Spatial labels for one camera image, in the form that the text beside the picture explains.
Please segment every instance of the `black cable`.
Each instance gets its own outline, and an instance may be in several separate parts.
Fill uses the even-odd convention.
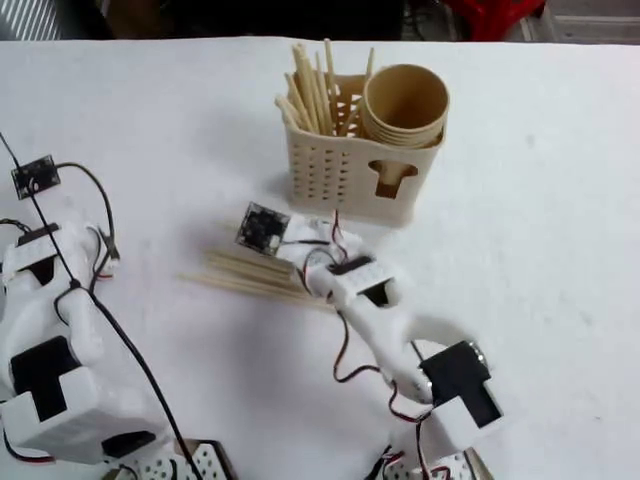
[[[105,243],[106,243],[106,246],[107,246],[107,252],[105,253],[105,255],[104,255],[103,259],[102,259],[102,262],[100,262],[100,266],[98,267],[97,270],[95,269],[95,264],[94,264],[93,277],[91,277],[91,283],[89,284],[89,291],[90,292],[94,292],[95,288],[96,288],[96,283],[97,283],[98,278],[100,276],[100,273],[102,272],[102,270],[104,269],[105,265],[107,264],[107,261],[109,260],[109,257],[112,256],[111,253],[112,253],[113,247],[115,246],[116,232],[115,232],[115,224],[114,224],[114,221],[113,221],[113,211],[111,209],[111,202],[109,201],[109,196],[107,195],[107,192],[105,191],[104,187],[100,183],[100,180],[98,180],[98,178],[91,172],[91,170],[89,170],[84,165],[81,165],[81,164],[75,163],[75,162],[64,162],[64,163],[56,164],[56,169],[58,169],[58,170],[60,170],[62,168],[69,168],[69,167],[79,169],[84,174],[86,174],[91,179],[91,181],[93,181],[95,186],[98,187],[98,190],[100,191],[100,194],[102,195],[102,199],[104,201],[105,210],[107,212],[107,222],[109,224],[109,237],[107,239],[105,239]]]
[[[380,470],[384,465],[384,456],[389,452],[389,450],[391,450],[391,445],[387,445],[387,448],[384,449],[382,455],[380,455],[380,458],[378,458],[376,463],[373,464],[371,471],[367,474],[366,477],[364,477],[364,480],[375,480],[376,478],[378,478],[378,473],[380,473]]]
[[[420,363],[424,362],[424,357],[422,356],[422,353],[418,349],[418,345],[416,345],[416,342],[414,340],[411,340],[411,346],[413,347],[413,351],[416,352],[416,355],[420,359]]]
[[[282,242],[280,245],[331,245],[326,240],[293,240],[290,242]]]
[[[133,468],[131,468],[131,467],[127,466],[127,465],[120,465],[120,470],[126,470],[131,475],[133,475],[133,478],[135,480],[138,480],[138,474],[136,473],[136,471]]]
[[[0,225],[12,225],[16,227],[18,230],[20,230],[22,233],[29,233],[31,231],[31,227],[13,218],[0,219]]]
[[[104,269],[104,266],[107,264],[107,260],[109,260],[109,252],[105,252],[104,257],[102,257],[102,262],[100,262],[100,265],[98,266],[97,270],[94,270],[93,272],[93,277],[91,277],[91,282],[89,283],[89,291],[91,293],[93,293],[96,289],[96,282],[98,281],[98,278],[100,277],[100,273],[102,272],[102,270]]]
[[[22,177],[24,175],[24,172],[22,171],[22,167],[20,166],[20,163],[18,163],[18,159],[16,158],[16,156],[13,153],[13,150],[11,150],[11,147],[9,146],[7,141],[5,140],[4,135],[2,134],[2,132],[0,132],[0,139],[2,140],[2,143],[4,143],[4,146],[7,149],[7,151],[9,152],[9,155],[11,155],[11,158],[13,159],[13,163],[16,165],[16,168],[18,169],[18,174]],[[69,265],[67,265],[67,261],[62,256],[62,252],[60,251],[60,247],[58,246],[58,242],[56,242],[56,239],[53,236],[53,232],[51,231],[51,228],[49,227],[49,224],[47,223],[47,220],[44,218],[44,214],[42,213],[42,210],[40,209],[40,205],[38,204],[38,201],[36,200],[36,197],[34,196],[33,189],[31,187],[31,182],[29,182],[27,184],[27,191],[29,192],[29,198],[33,202],[33,206],[36,207],[36,211],[38,212],[38,216],[40,217],[40,220],[42,221],[42,225],[44,226],[44,229],[46,230],[47,234],[49,235],[49,238],[51,239],[51,243],[53,243],[53,248],[55,248],[56,253],[60,257],[60,261],[62,262],[62,265],[64,266],[64,269],[67,271],[67,274],[69,275],[70,285],[71,286],[80,285],[80,282],[78,282],[78,280],[73,276],[73,273],[71,273],[71,269],[69,268]]]
[[[136,359],[136,361],[138,362],[138,365],[140,365],[140,368],[142,368],[142,371],[144,372],[147,379],[149,380],[149,383],[151,384],[151,388],[153,389],[154,393],[158,397],[158,400],[160,401],[160,404],[162,405],[162,409],[164,410],[164,413],[167,416],[167,419],[169,420],[169,424],[171,425],[173,434],[175,435],[176,440],[178,441],[178,445],[180,445],[180,449],[182,450],[184,457],[187,459],[187,462],[189,463],[189,465],[191,465],[191,468],[193,469],[193,473],[196,476],[196,478],[198,480],[203,480],[202,475],[200,475],[200,472],[198,471],[198,467],[193,461],[193,457],[191,456],[191,453],[189,453],[189,449],[187,448],[187,444],[185,443],[184,438],[182,437],[182,433],[180,433],[178,424],[176,423],[175,418],[173,418],[173,413],[169,408],[169,404],[167,403],[167,400],[164,398],[164,394],[160,389],[160,385],[158,385],[158,382],[153,376],[153,372],[151,372],[151,369],[149,368],[149,365],[147,365],[147,362],[145,361],[144,357],[142,356],[138,348],[135,346],[135,344],[129,339],[129,337],[124,332],[124,330],[122,330],[122,327],[120,326],[118,321],[114,318],[114,316],[111,314],[111,312],[107,309],[107,307],[105,307],[102,304],[102,302],[100,302],[98,297],[96,297],[92,292],[84,288],[82,289],[89,294],[89,297],[91,297],[91,300],[93,301],[94,305],[98,308],[98,310],[100,310],[102,315],[104,315],[104,317],[107,319],[107,322],[109,322],[111,327],[115,330],[115,332],[118,334],[122,342],[129,349],[133,357]]]
[[[96,240],[98,240],[98,251],[96,252],[96,258],[93,259],[93,264],[91,265],[91,271],[96,273],[96,265],[98,264],[98,259],[100,258],[100,252],[102,251],[102,237],[100,236],[100,232],[98,232],[93,227],[87,227],[87,230],[91,230],[95,236]]]
[[[109,202],[109,197],[107,196],[107,192],[102,187],[100,180],[98,180],[98,178],[93,173],[91,173],[91,170],[89,170],[84,165],[80,165],[79,163],[64,162],[64,163],[56,164],[56,169],[58,170],[60,170],[61,168],[68,168],[68,167],[74,167],[84,172],[93,181],[93,183],[95,183],[96,187],[98,187],[98,190],[100,190],[100,194],[102,195],[102,199],[104,200],[105,209],[107,210],[107,222],[109,222],[109,238],[112,242],[115,242],[116,231],[115,231],[114,222],[113,222],[113,212],[111,210],[111,202]]]
[[[18,159],[13,154],[13,151],[11,150],[9,145],[7,144],[7,141],[5,140],[4,135],[2,135],[2,132],[0,132],[0,139],[2,139],[2,143],[4,143],[7,151],[9,152],[11,157],[13,158],[13,162],[15,163],[16,168],[18,169],[18,173],[23,175],[22,167],[18,163]],[[106,192],[102,188],[102,185],[100,185],[100,182],[97,180],[97,178],[95,178],[95,176],[88,169],[86,169],[82,165],[73,164],[73,163],[69,163],[69,164],[62,163],[62,164],[58,165],[58,168],[67,167],[67,166],[75,166],[75,167],[80,168],[80,170],[82,170],[85,173],[87,173],[89,175],[89,177],[92,180],[94,180],[94,182],[96,183],[96,185],[100,189],[100,192],[103,194],[103,198],[105,200],[105,206],[107,207],[107,216],[109,217],[109,230],[110,230],[110,234],[113,235],[114,230],[113,230],[113,218],[112,218],[112,215],[111,215],[111,206],[110,206],[109,200],[108,200],[108,198],[106,196]],[[82,289],[82,290],[86,291],[89,294],[89,297],[93,301],[94,305],[98,308],[98,310],[100,310],[102,315],[104,315],[104,317],[107,319],[107,321],[109,322],[111,327],[115,330],[115,332],[118,334],[118,336],[120,337],[122,342],[125,344],[125,346],[129,349],[129,351],[131,352],[131,354],[133,355],[135,360],[138,362],[138,364],[140,365],[140,368],[142,368],[142,371],[144,372],[144,374],[146,375],[147,379],[149,380],[149,383],[151,384],[151,388],[153,389],[154,393],[158,397],[158,400],[160,401],[160,404],[162,405],[162,409],[164,410],[165,415],[167,416],[167,419],[169,420],[169,424],[171,425],[173,433],[176,436],[176,440],[178,441],[178,445],[180,445],[180,449],[182,450],[182,453],[183,453],[184,457],[186,458],[187,462],[189,463],[189,465],[193,469],[193,473],[196,476],[196,479],[197,480],[203,480],[202,475],[200,474],[200,472],[198,470],[198,467],[196,466],[195,462],[193,461],[193,457],[191,456],[191,453],[189,453],[189,449],[187,448],[187,444],[185,443],[184,438],[182,437],[182,434],[180,433],[180,429],[178,428],[178,424],[176,423],[175,419],[173,418],[173,413],[171,412],[171,409],[169,408],[169,405],[167,404],[167,401],[164,398],[164,394],[162,393],[162,390],[160,389],[160,386],[158,385],[158,382],[156,381],[155,377],[153,376],[153,373],[151,372],[151,369],[147,365],[147,362],[145,361],[144,357],[138,351],[138,349],[135,346],[135,344],[129,339],[129,337],[124,332],[124,330],[122,330],[122,327],[120,327],[120,324],[113,317],[113,315],[107,309],[107,307],[105,307],[102,304],[102,302],[100,302],[100,300],[98,300],[98,298],[95,296],[93,291],[87,290],[84,287],[82,287],[80,282],[73,276],[73,274],[71,273],[71,270],[69,269],[69,266],[67,265],[67,262],[65,261],[64,257],[62,256],[62,252],[60,251],[60,248],[58,247],[58,244],[57,244],[57,242],[56,242],[56,240],[55,240],[55,238],[53,236],[53,232],[49,228],[49,224],[47,223],[46,219],[44,218],[44,214],[42,213],[42,210],[40,210],[40,206],[38,205],[38,202],[34,197],[33,190],[31,188],[30,184],[28,185],[28,191],[29,191],[29,197],[31,198],[31,201],[33,202],[34,206],[36,207],[36,210],[38,211],[38,215],[40,216],[40,220],[42,221],[42,224],[44,225],[44,228],[45,228],[47,234],[49,235],[49,238],[51,239],[51,242],[53,243],[53,246],[55,247],[58,256],[60,257],[60,260],[62,261],[62,263],[63,263],[65,269],[67,270],[67,273],[69,274],[69,277],[71,279],[70,288],[66,292],[64,292],[62,295],[60,295],[58,298],[56,298],[56,300],[54,301],[54,307],[56,308],[56,313],[62,319],[62,317],[60,316],[60,313],[57,310],[57,303],[60,301],[60,299],[62,297],[64,297],[69,292],[72,292],[73,290],[76,290],[76,289]],[[102,269],[102,267],[104,267],[104,263],[106,263],[106,258],[107,257],[105,256],[105,259],[103,259],[103,262],[102,262],[103,265],[101,265],[101,267],[98,270],[98,272]],[[8,445],[8,441],[6,440],[6,435],[5,435],[5,444]]]

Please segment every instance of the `beige plastic basket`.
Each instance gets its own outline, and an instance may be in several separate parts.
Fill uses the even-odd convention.
[[[340,130],[360,99],[364,76],[336,76],[336,84]],[[404,225],[413,217],[416,197],[444,142],[444,129],[435,144],[409,150],[354,138],[359,125],[356,116],[348,136],[329,137],[286,124],[291,176],[289,202],[299,210],[330,213],[338,209],[362,220]],[[404,165],[399,184],[386,185],[381,181],[381,162]]]

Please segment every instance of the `white table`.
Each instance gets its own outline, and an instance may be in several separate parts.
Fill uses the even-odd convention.
[[[222,440],[243,480],[358,479],[394,420],[379,379],[333,382],[340,322],[175,278],[250,200],[286,209],[273,98],[290,44],[0,43],[0,128],[22,161],[52,153],[101,178],[123,263],[100,295],[187,436]],[[337,70],[361,72],[369,46],[334,45]],[[624,478],[640,445],[640,49],[376,49],[378,65],[428,66],[451,91],[415,221],[376,242],[417,281],[421,313],[473,331],[513,388],[516,421],[478,451],[496,478]],[[0,162],[2,213],[36,224]],[[104,223],[75,172],[42,199],[50,220],[73,204]],[[356,340],[345,368],[369,359]],[[97,475],[0,462],[3,478],[70,472]]]

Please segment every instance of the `paper cup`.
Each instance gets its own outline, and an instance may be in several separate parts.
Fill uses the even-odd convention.
[[[417,65],[380,70],[364,87],[362,121],[369,137],[389,145],[419,147],[442,133],[449,109],[444,82]]]

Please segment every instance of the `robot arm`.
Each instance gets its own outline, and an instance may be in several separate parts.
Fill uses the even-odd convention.
[[[356,235],[299,215],[288,217],[251,204],[237,243],[291,262],[313,296],[332,303],[371,349],[387,384],[430,410],[419,428],[428,463],[469,448],[504,417],[500,394],[477,345],[460,342],[419,365],[405,355],[409,342],[429,340],[415,315],[411,286],[369,251]],[[414,452],[415,425],[392,436],[397,451]]]
[[[82,225],[50,228],[78,281],[88,285],[102,240]],[[9,442],[95,464],[163,440],[158,402],[139,387],[146,382],[124,374],[136,369],[119,363],[132,359],[101,328],[87,293],[61,296],[69,279],[43,230],[22,236],[3,257],[0,381],[15,396],[0,408]]]

